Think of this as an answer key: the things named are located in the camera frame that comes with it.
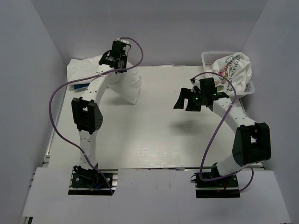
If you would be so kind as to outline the plain white t shirt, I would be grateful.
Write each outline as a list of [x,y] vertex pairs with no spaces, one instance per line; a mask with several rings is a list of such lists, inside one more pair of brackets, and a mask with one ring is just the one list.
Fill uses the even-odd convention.
[[135,105],[142,86],[142,77],[135,67],[123,73],[117,73],[109,82],[109,88],[127,102]]

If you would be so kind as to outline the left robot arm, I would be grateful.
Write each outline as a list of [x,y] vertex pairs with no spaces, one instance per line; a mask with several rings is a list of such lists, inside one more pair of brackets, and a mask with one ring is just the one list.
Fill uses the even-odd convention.
[[99,68],[95,79],[92,79],[85,92],[71,102],[74,123],[80,137],[79,165],[84,169],[97,166],[96,137],[102,126],[103,116],[99,109],[100,100],[110,81],[116,76],[116,69],[124,69],[127,65],[128,51],[131,45],[128,41],[118,39],[113,41],[112,49],[105,52],[99,61]]

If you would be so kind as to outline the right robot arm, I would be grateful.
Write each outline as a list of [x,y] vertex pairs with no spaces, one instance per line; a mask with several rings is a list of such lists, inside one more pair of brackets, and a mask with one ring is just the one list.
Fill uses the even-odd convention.
[[235,134],[231,154],[212,166],[208,178],[204,178],[202,172],[199,172],[201,181],[212,181],[214,185],[222,186],[227,182],[228,177],[238,173],[244,167],[271,158],[270,128],[266,123],[255,122],[241,110],[235,109],[235,99],[231,99],[224,92],[218,92],[213,78],[200,80],[193,78],[191,82],[193,84],[191,89],[181,88],[173,108],[200,112],[202,106],[205,106],[221,117],[208,147],[211,147],[223,123],[226,123]]

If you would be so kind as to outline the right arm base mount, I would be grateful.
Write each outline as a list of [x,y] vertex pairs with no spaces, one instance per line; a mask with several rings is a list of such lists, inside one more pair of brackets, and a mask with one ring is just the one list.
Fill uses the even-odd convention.
[[199,173],[194,173],[190,180],[195,183],[197,199],[240,198],[239,184],[235,175],[216,181],[204,182],[199,178]]

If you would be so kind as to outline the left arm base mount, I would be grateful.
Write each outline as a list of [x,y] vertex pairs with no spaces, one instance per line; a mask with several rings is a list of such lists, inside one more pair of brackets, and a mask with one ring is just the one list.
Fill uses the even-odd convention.
[[94,181],[81,177],[75,171],[72,172],[68,194],[78,196],[111,196],[110,189],[106,182],[109,183],[112,191],[116,190],[118,173],[104,172],[106,181],[101,175],[95,177]]

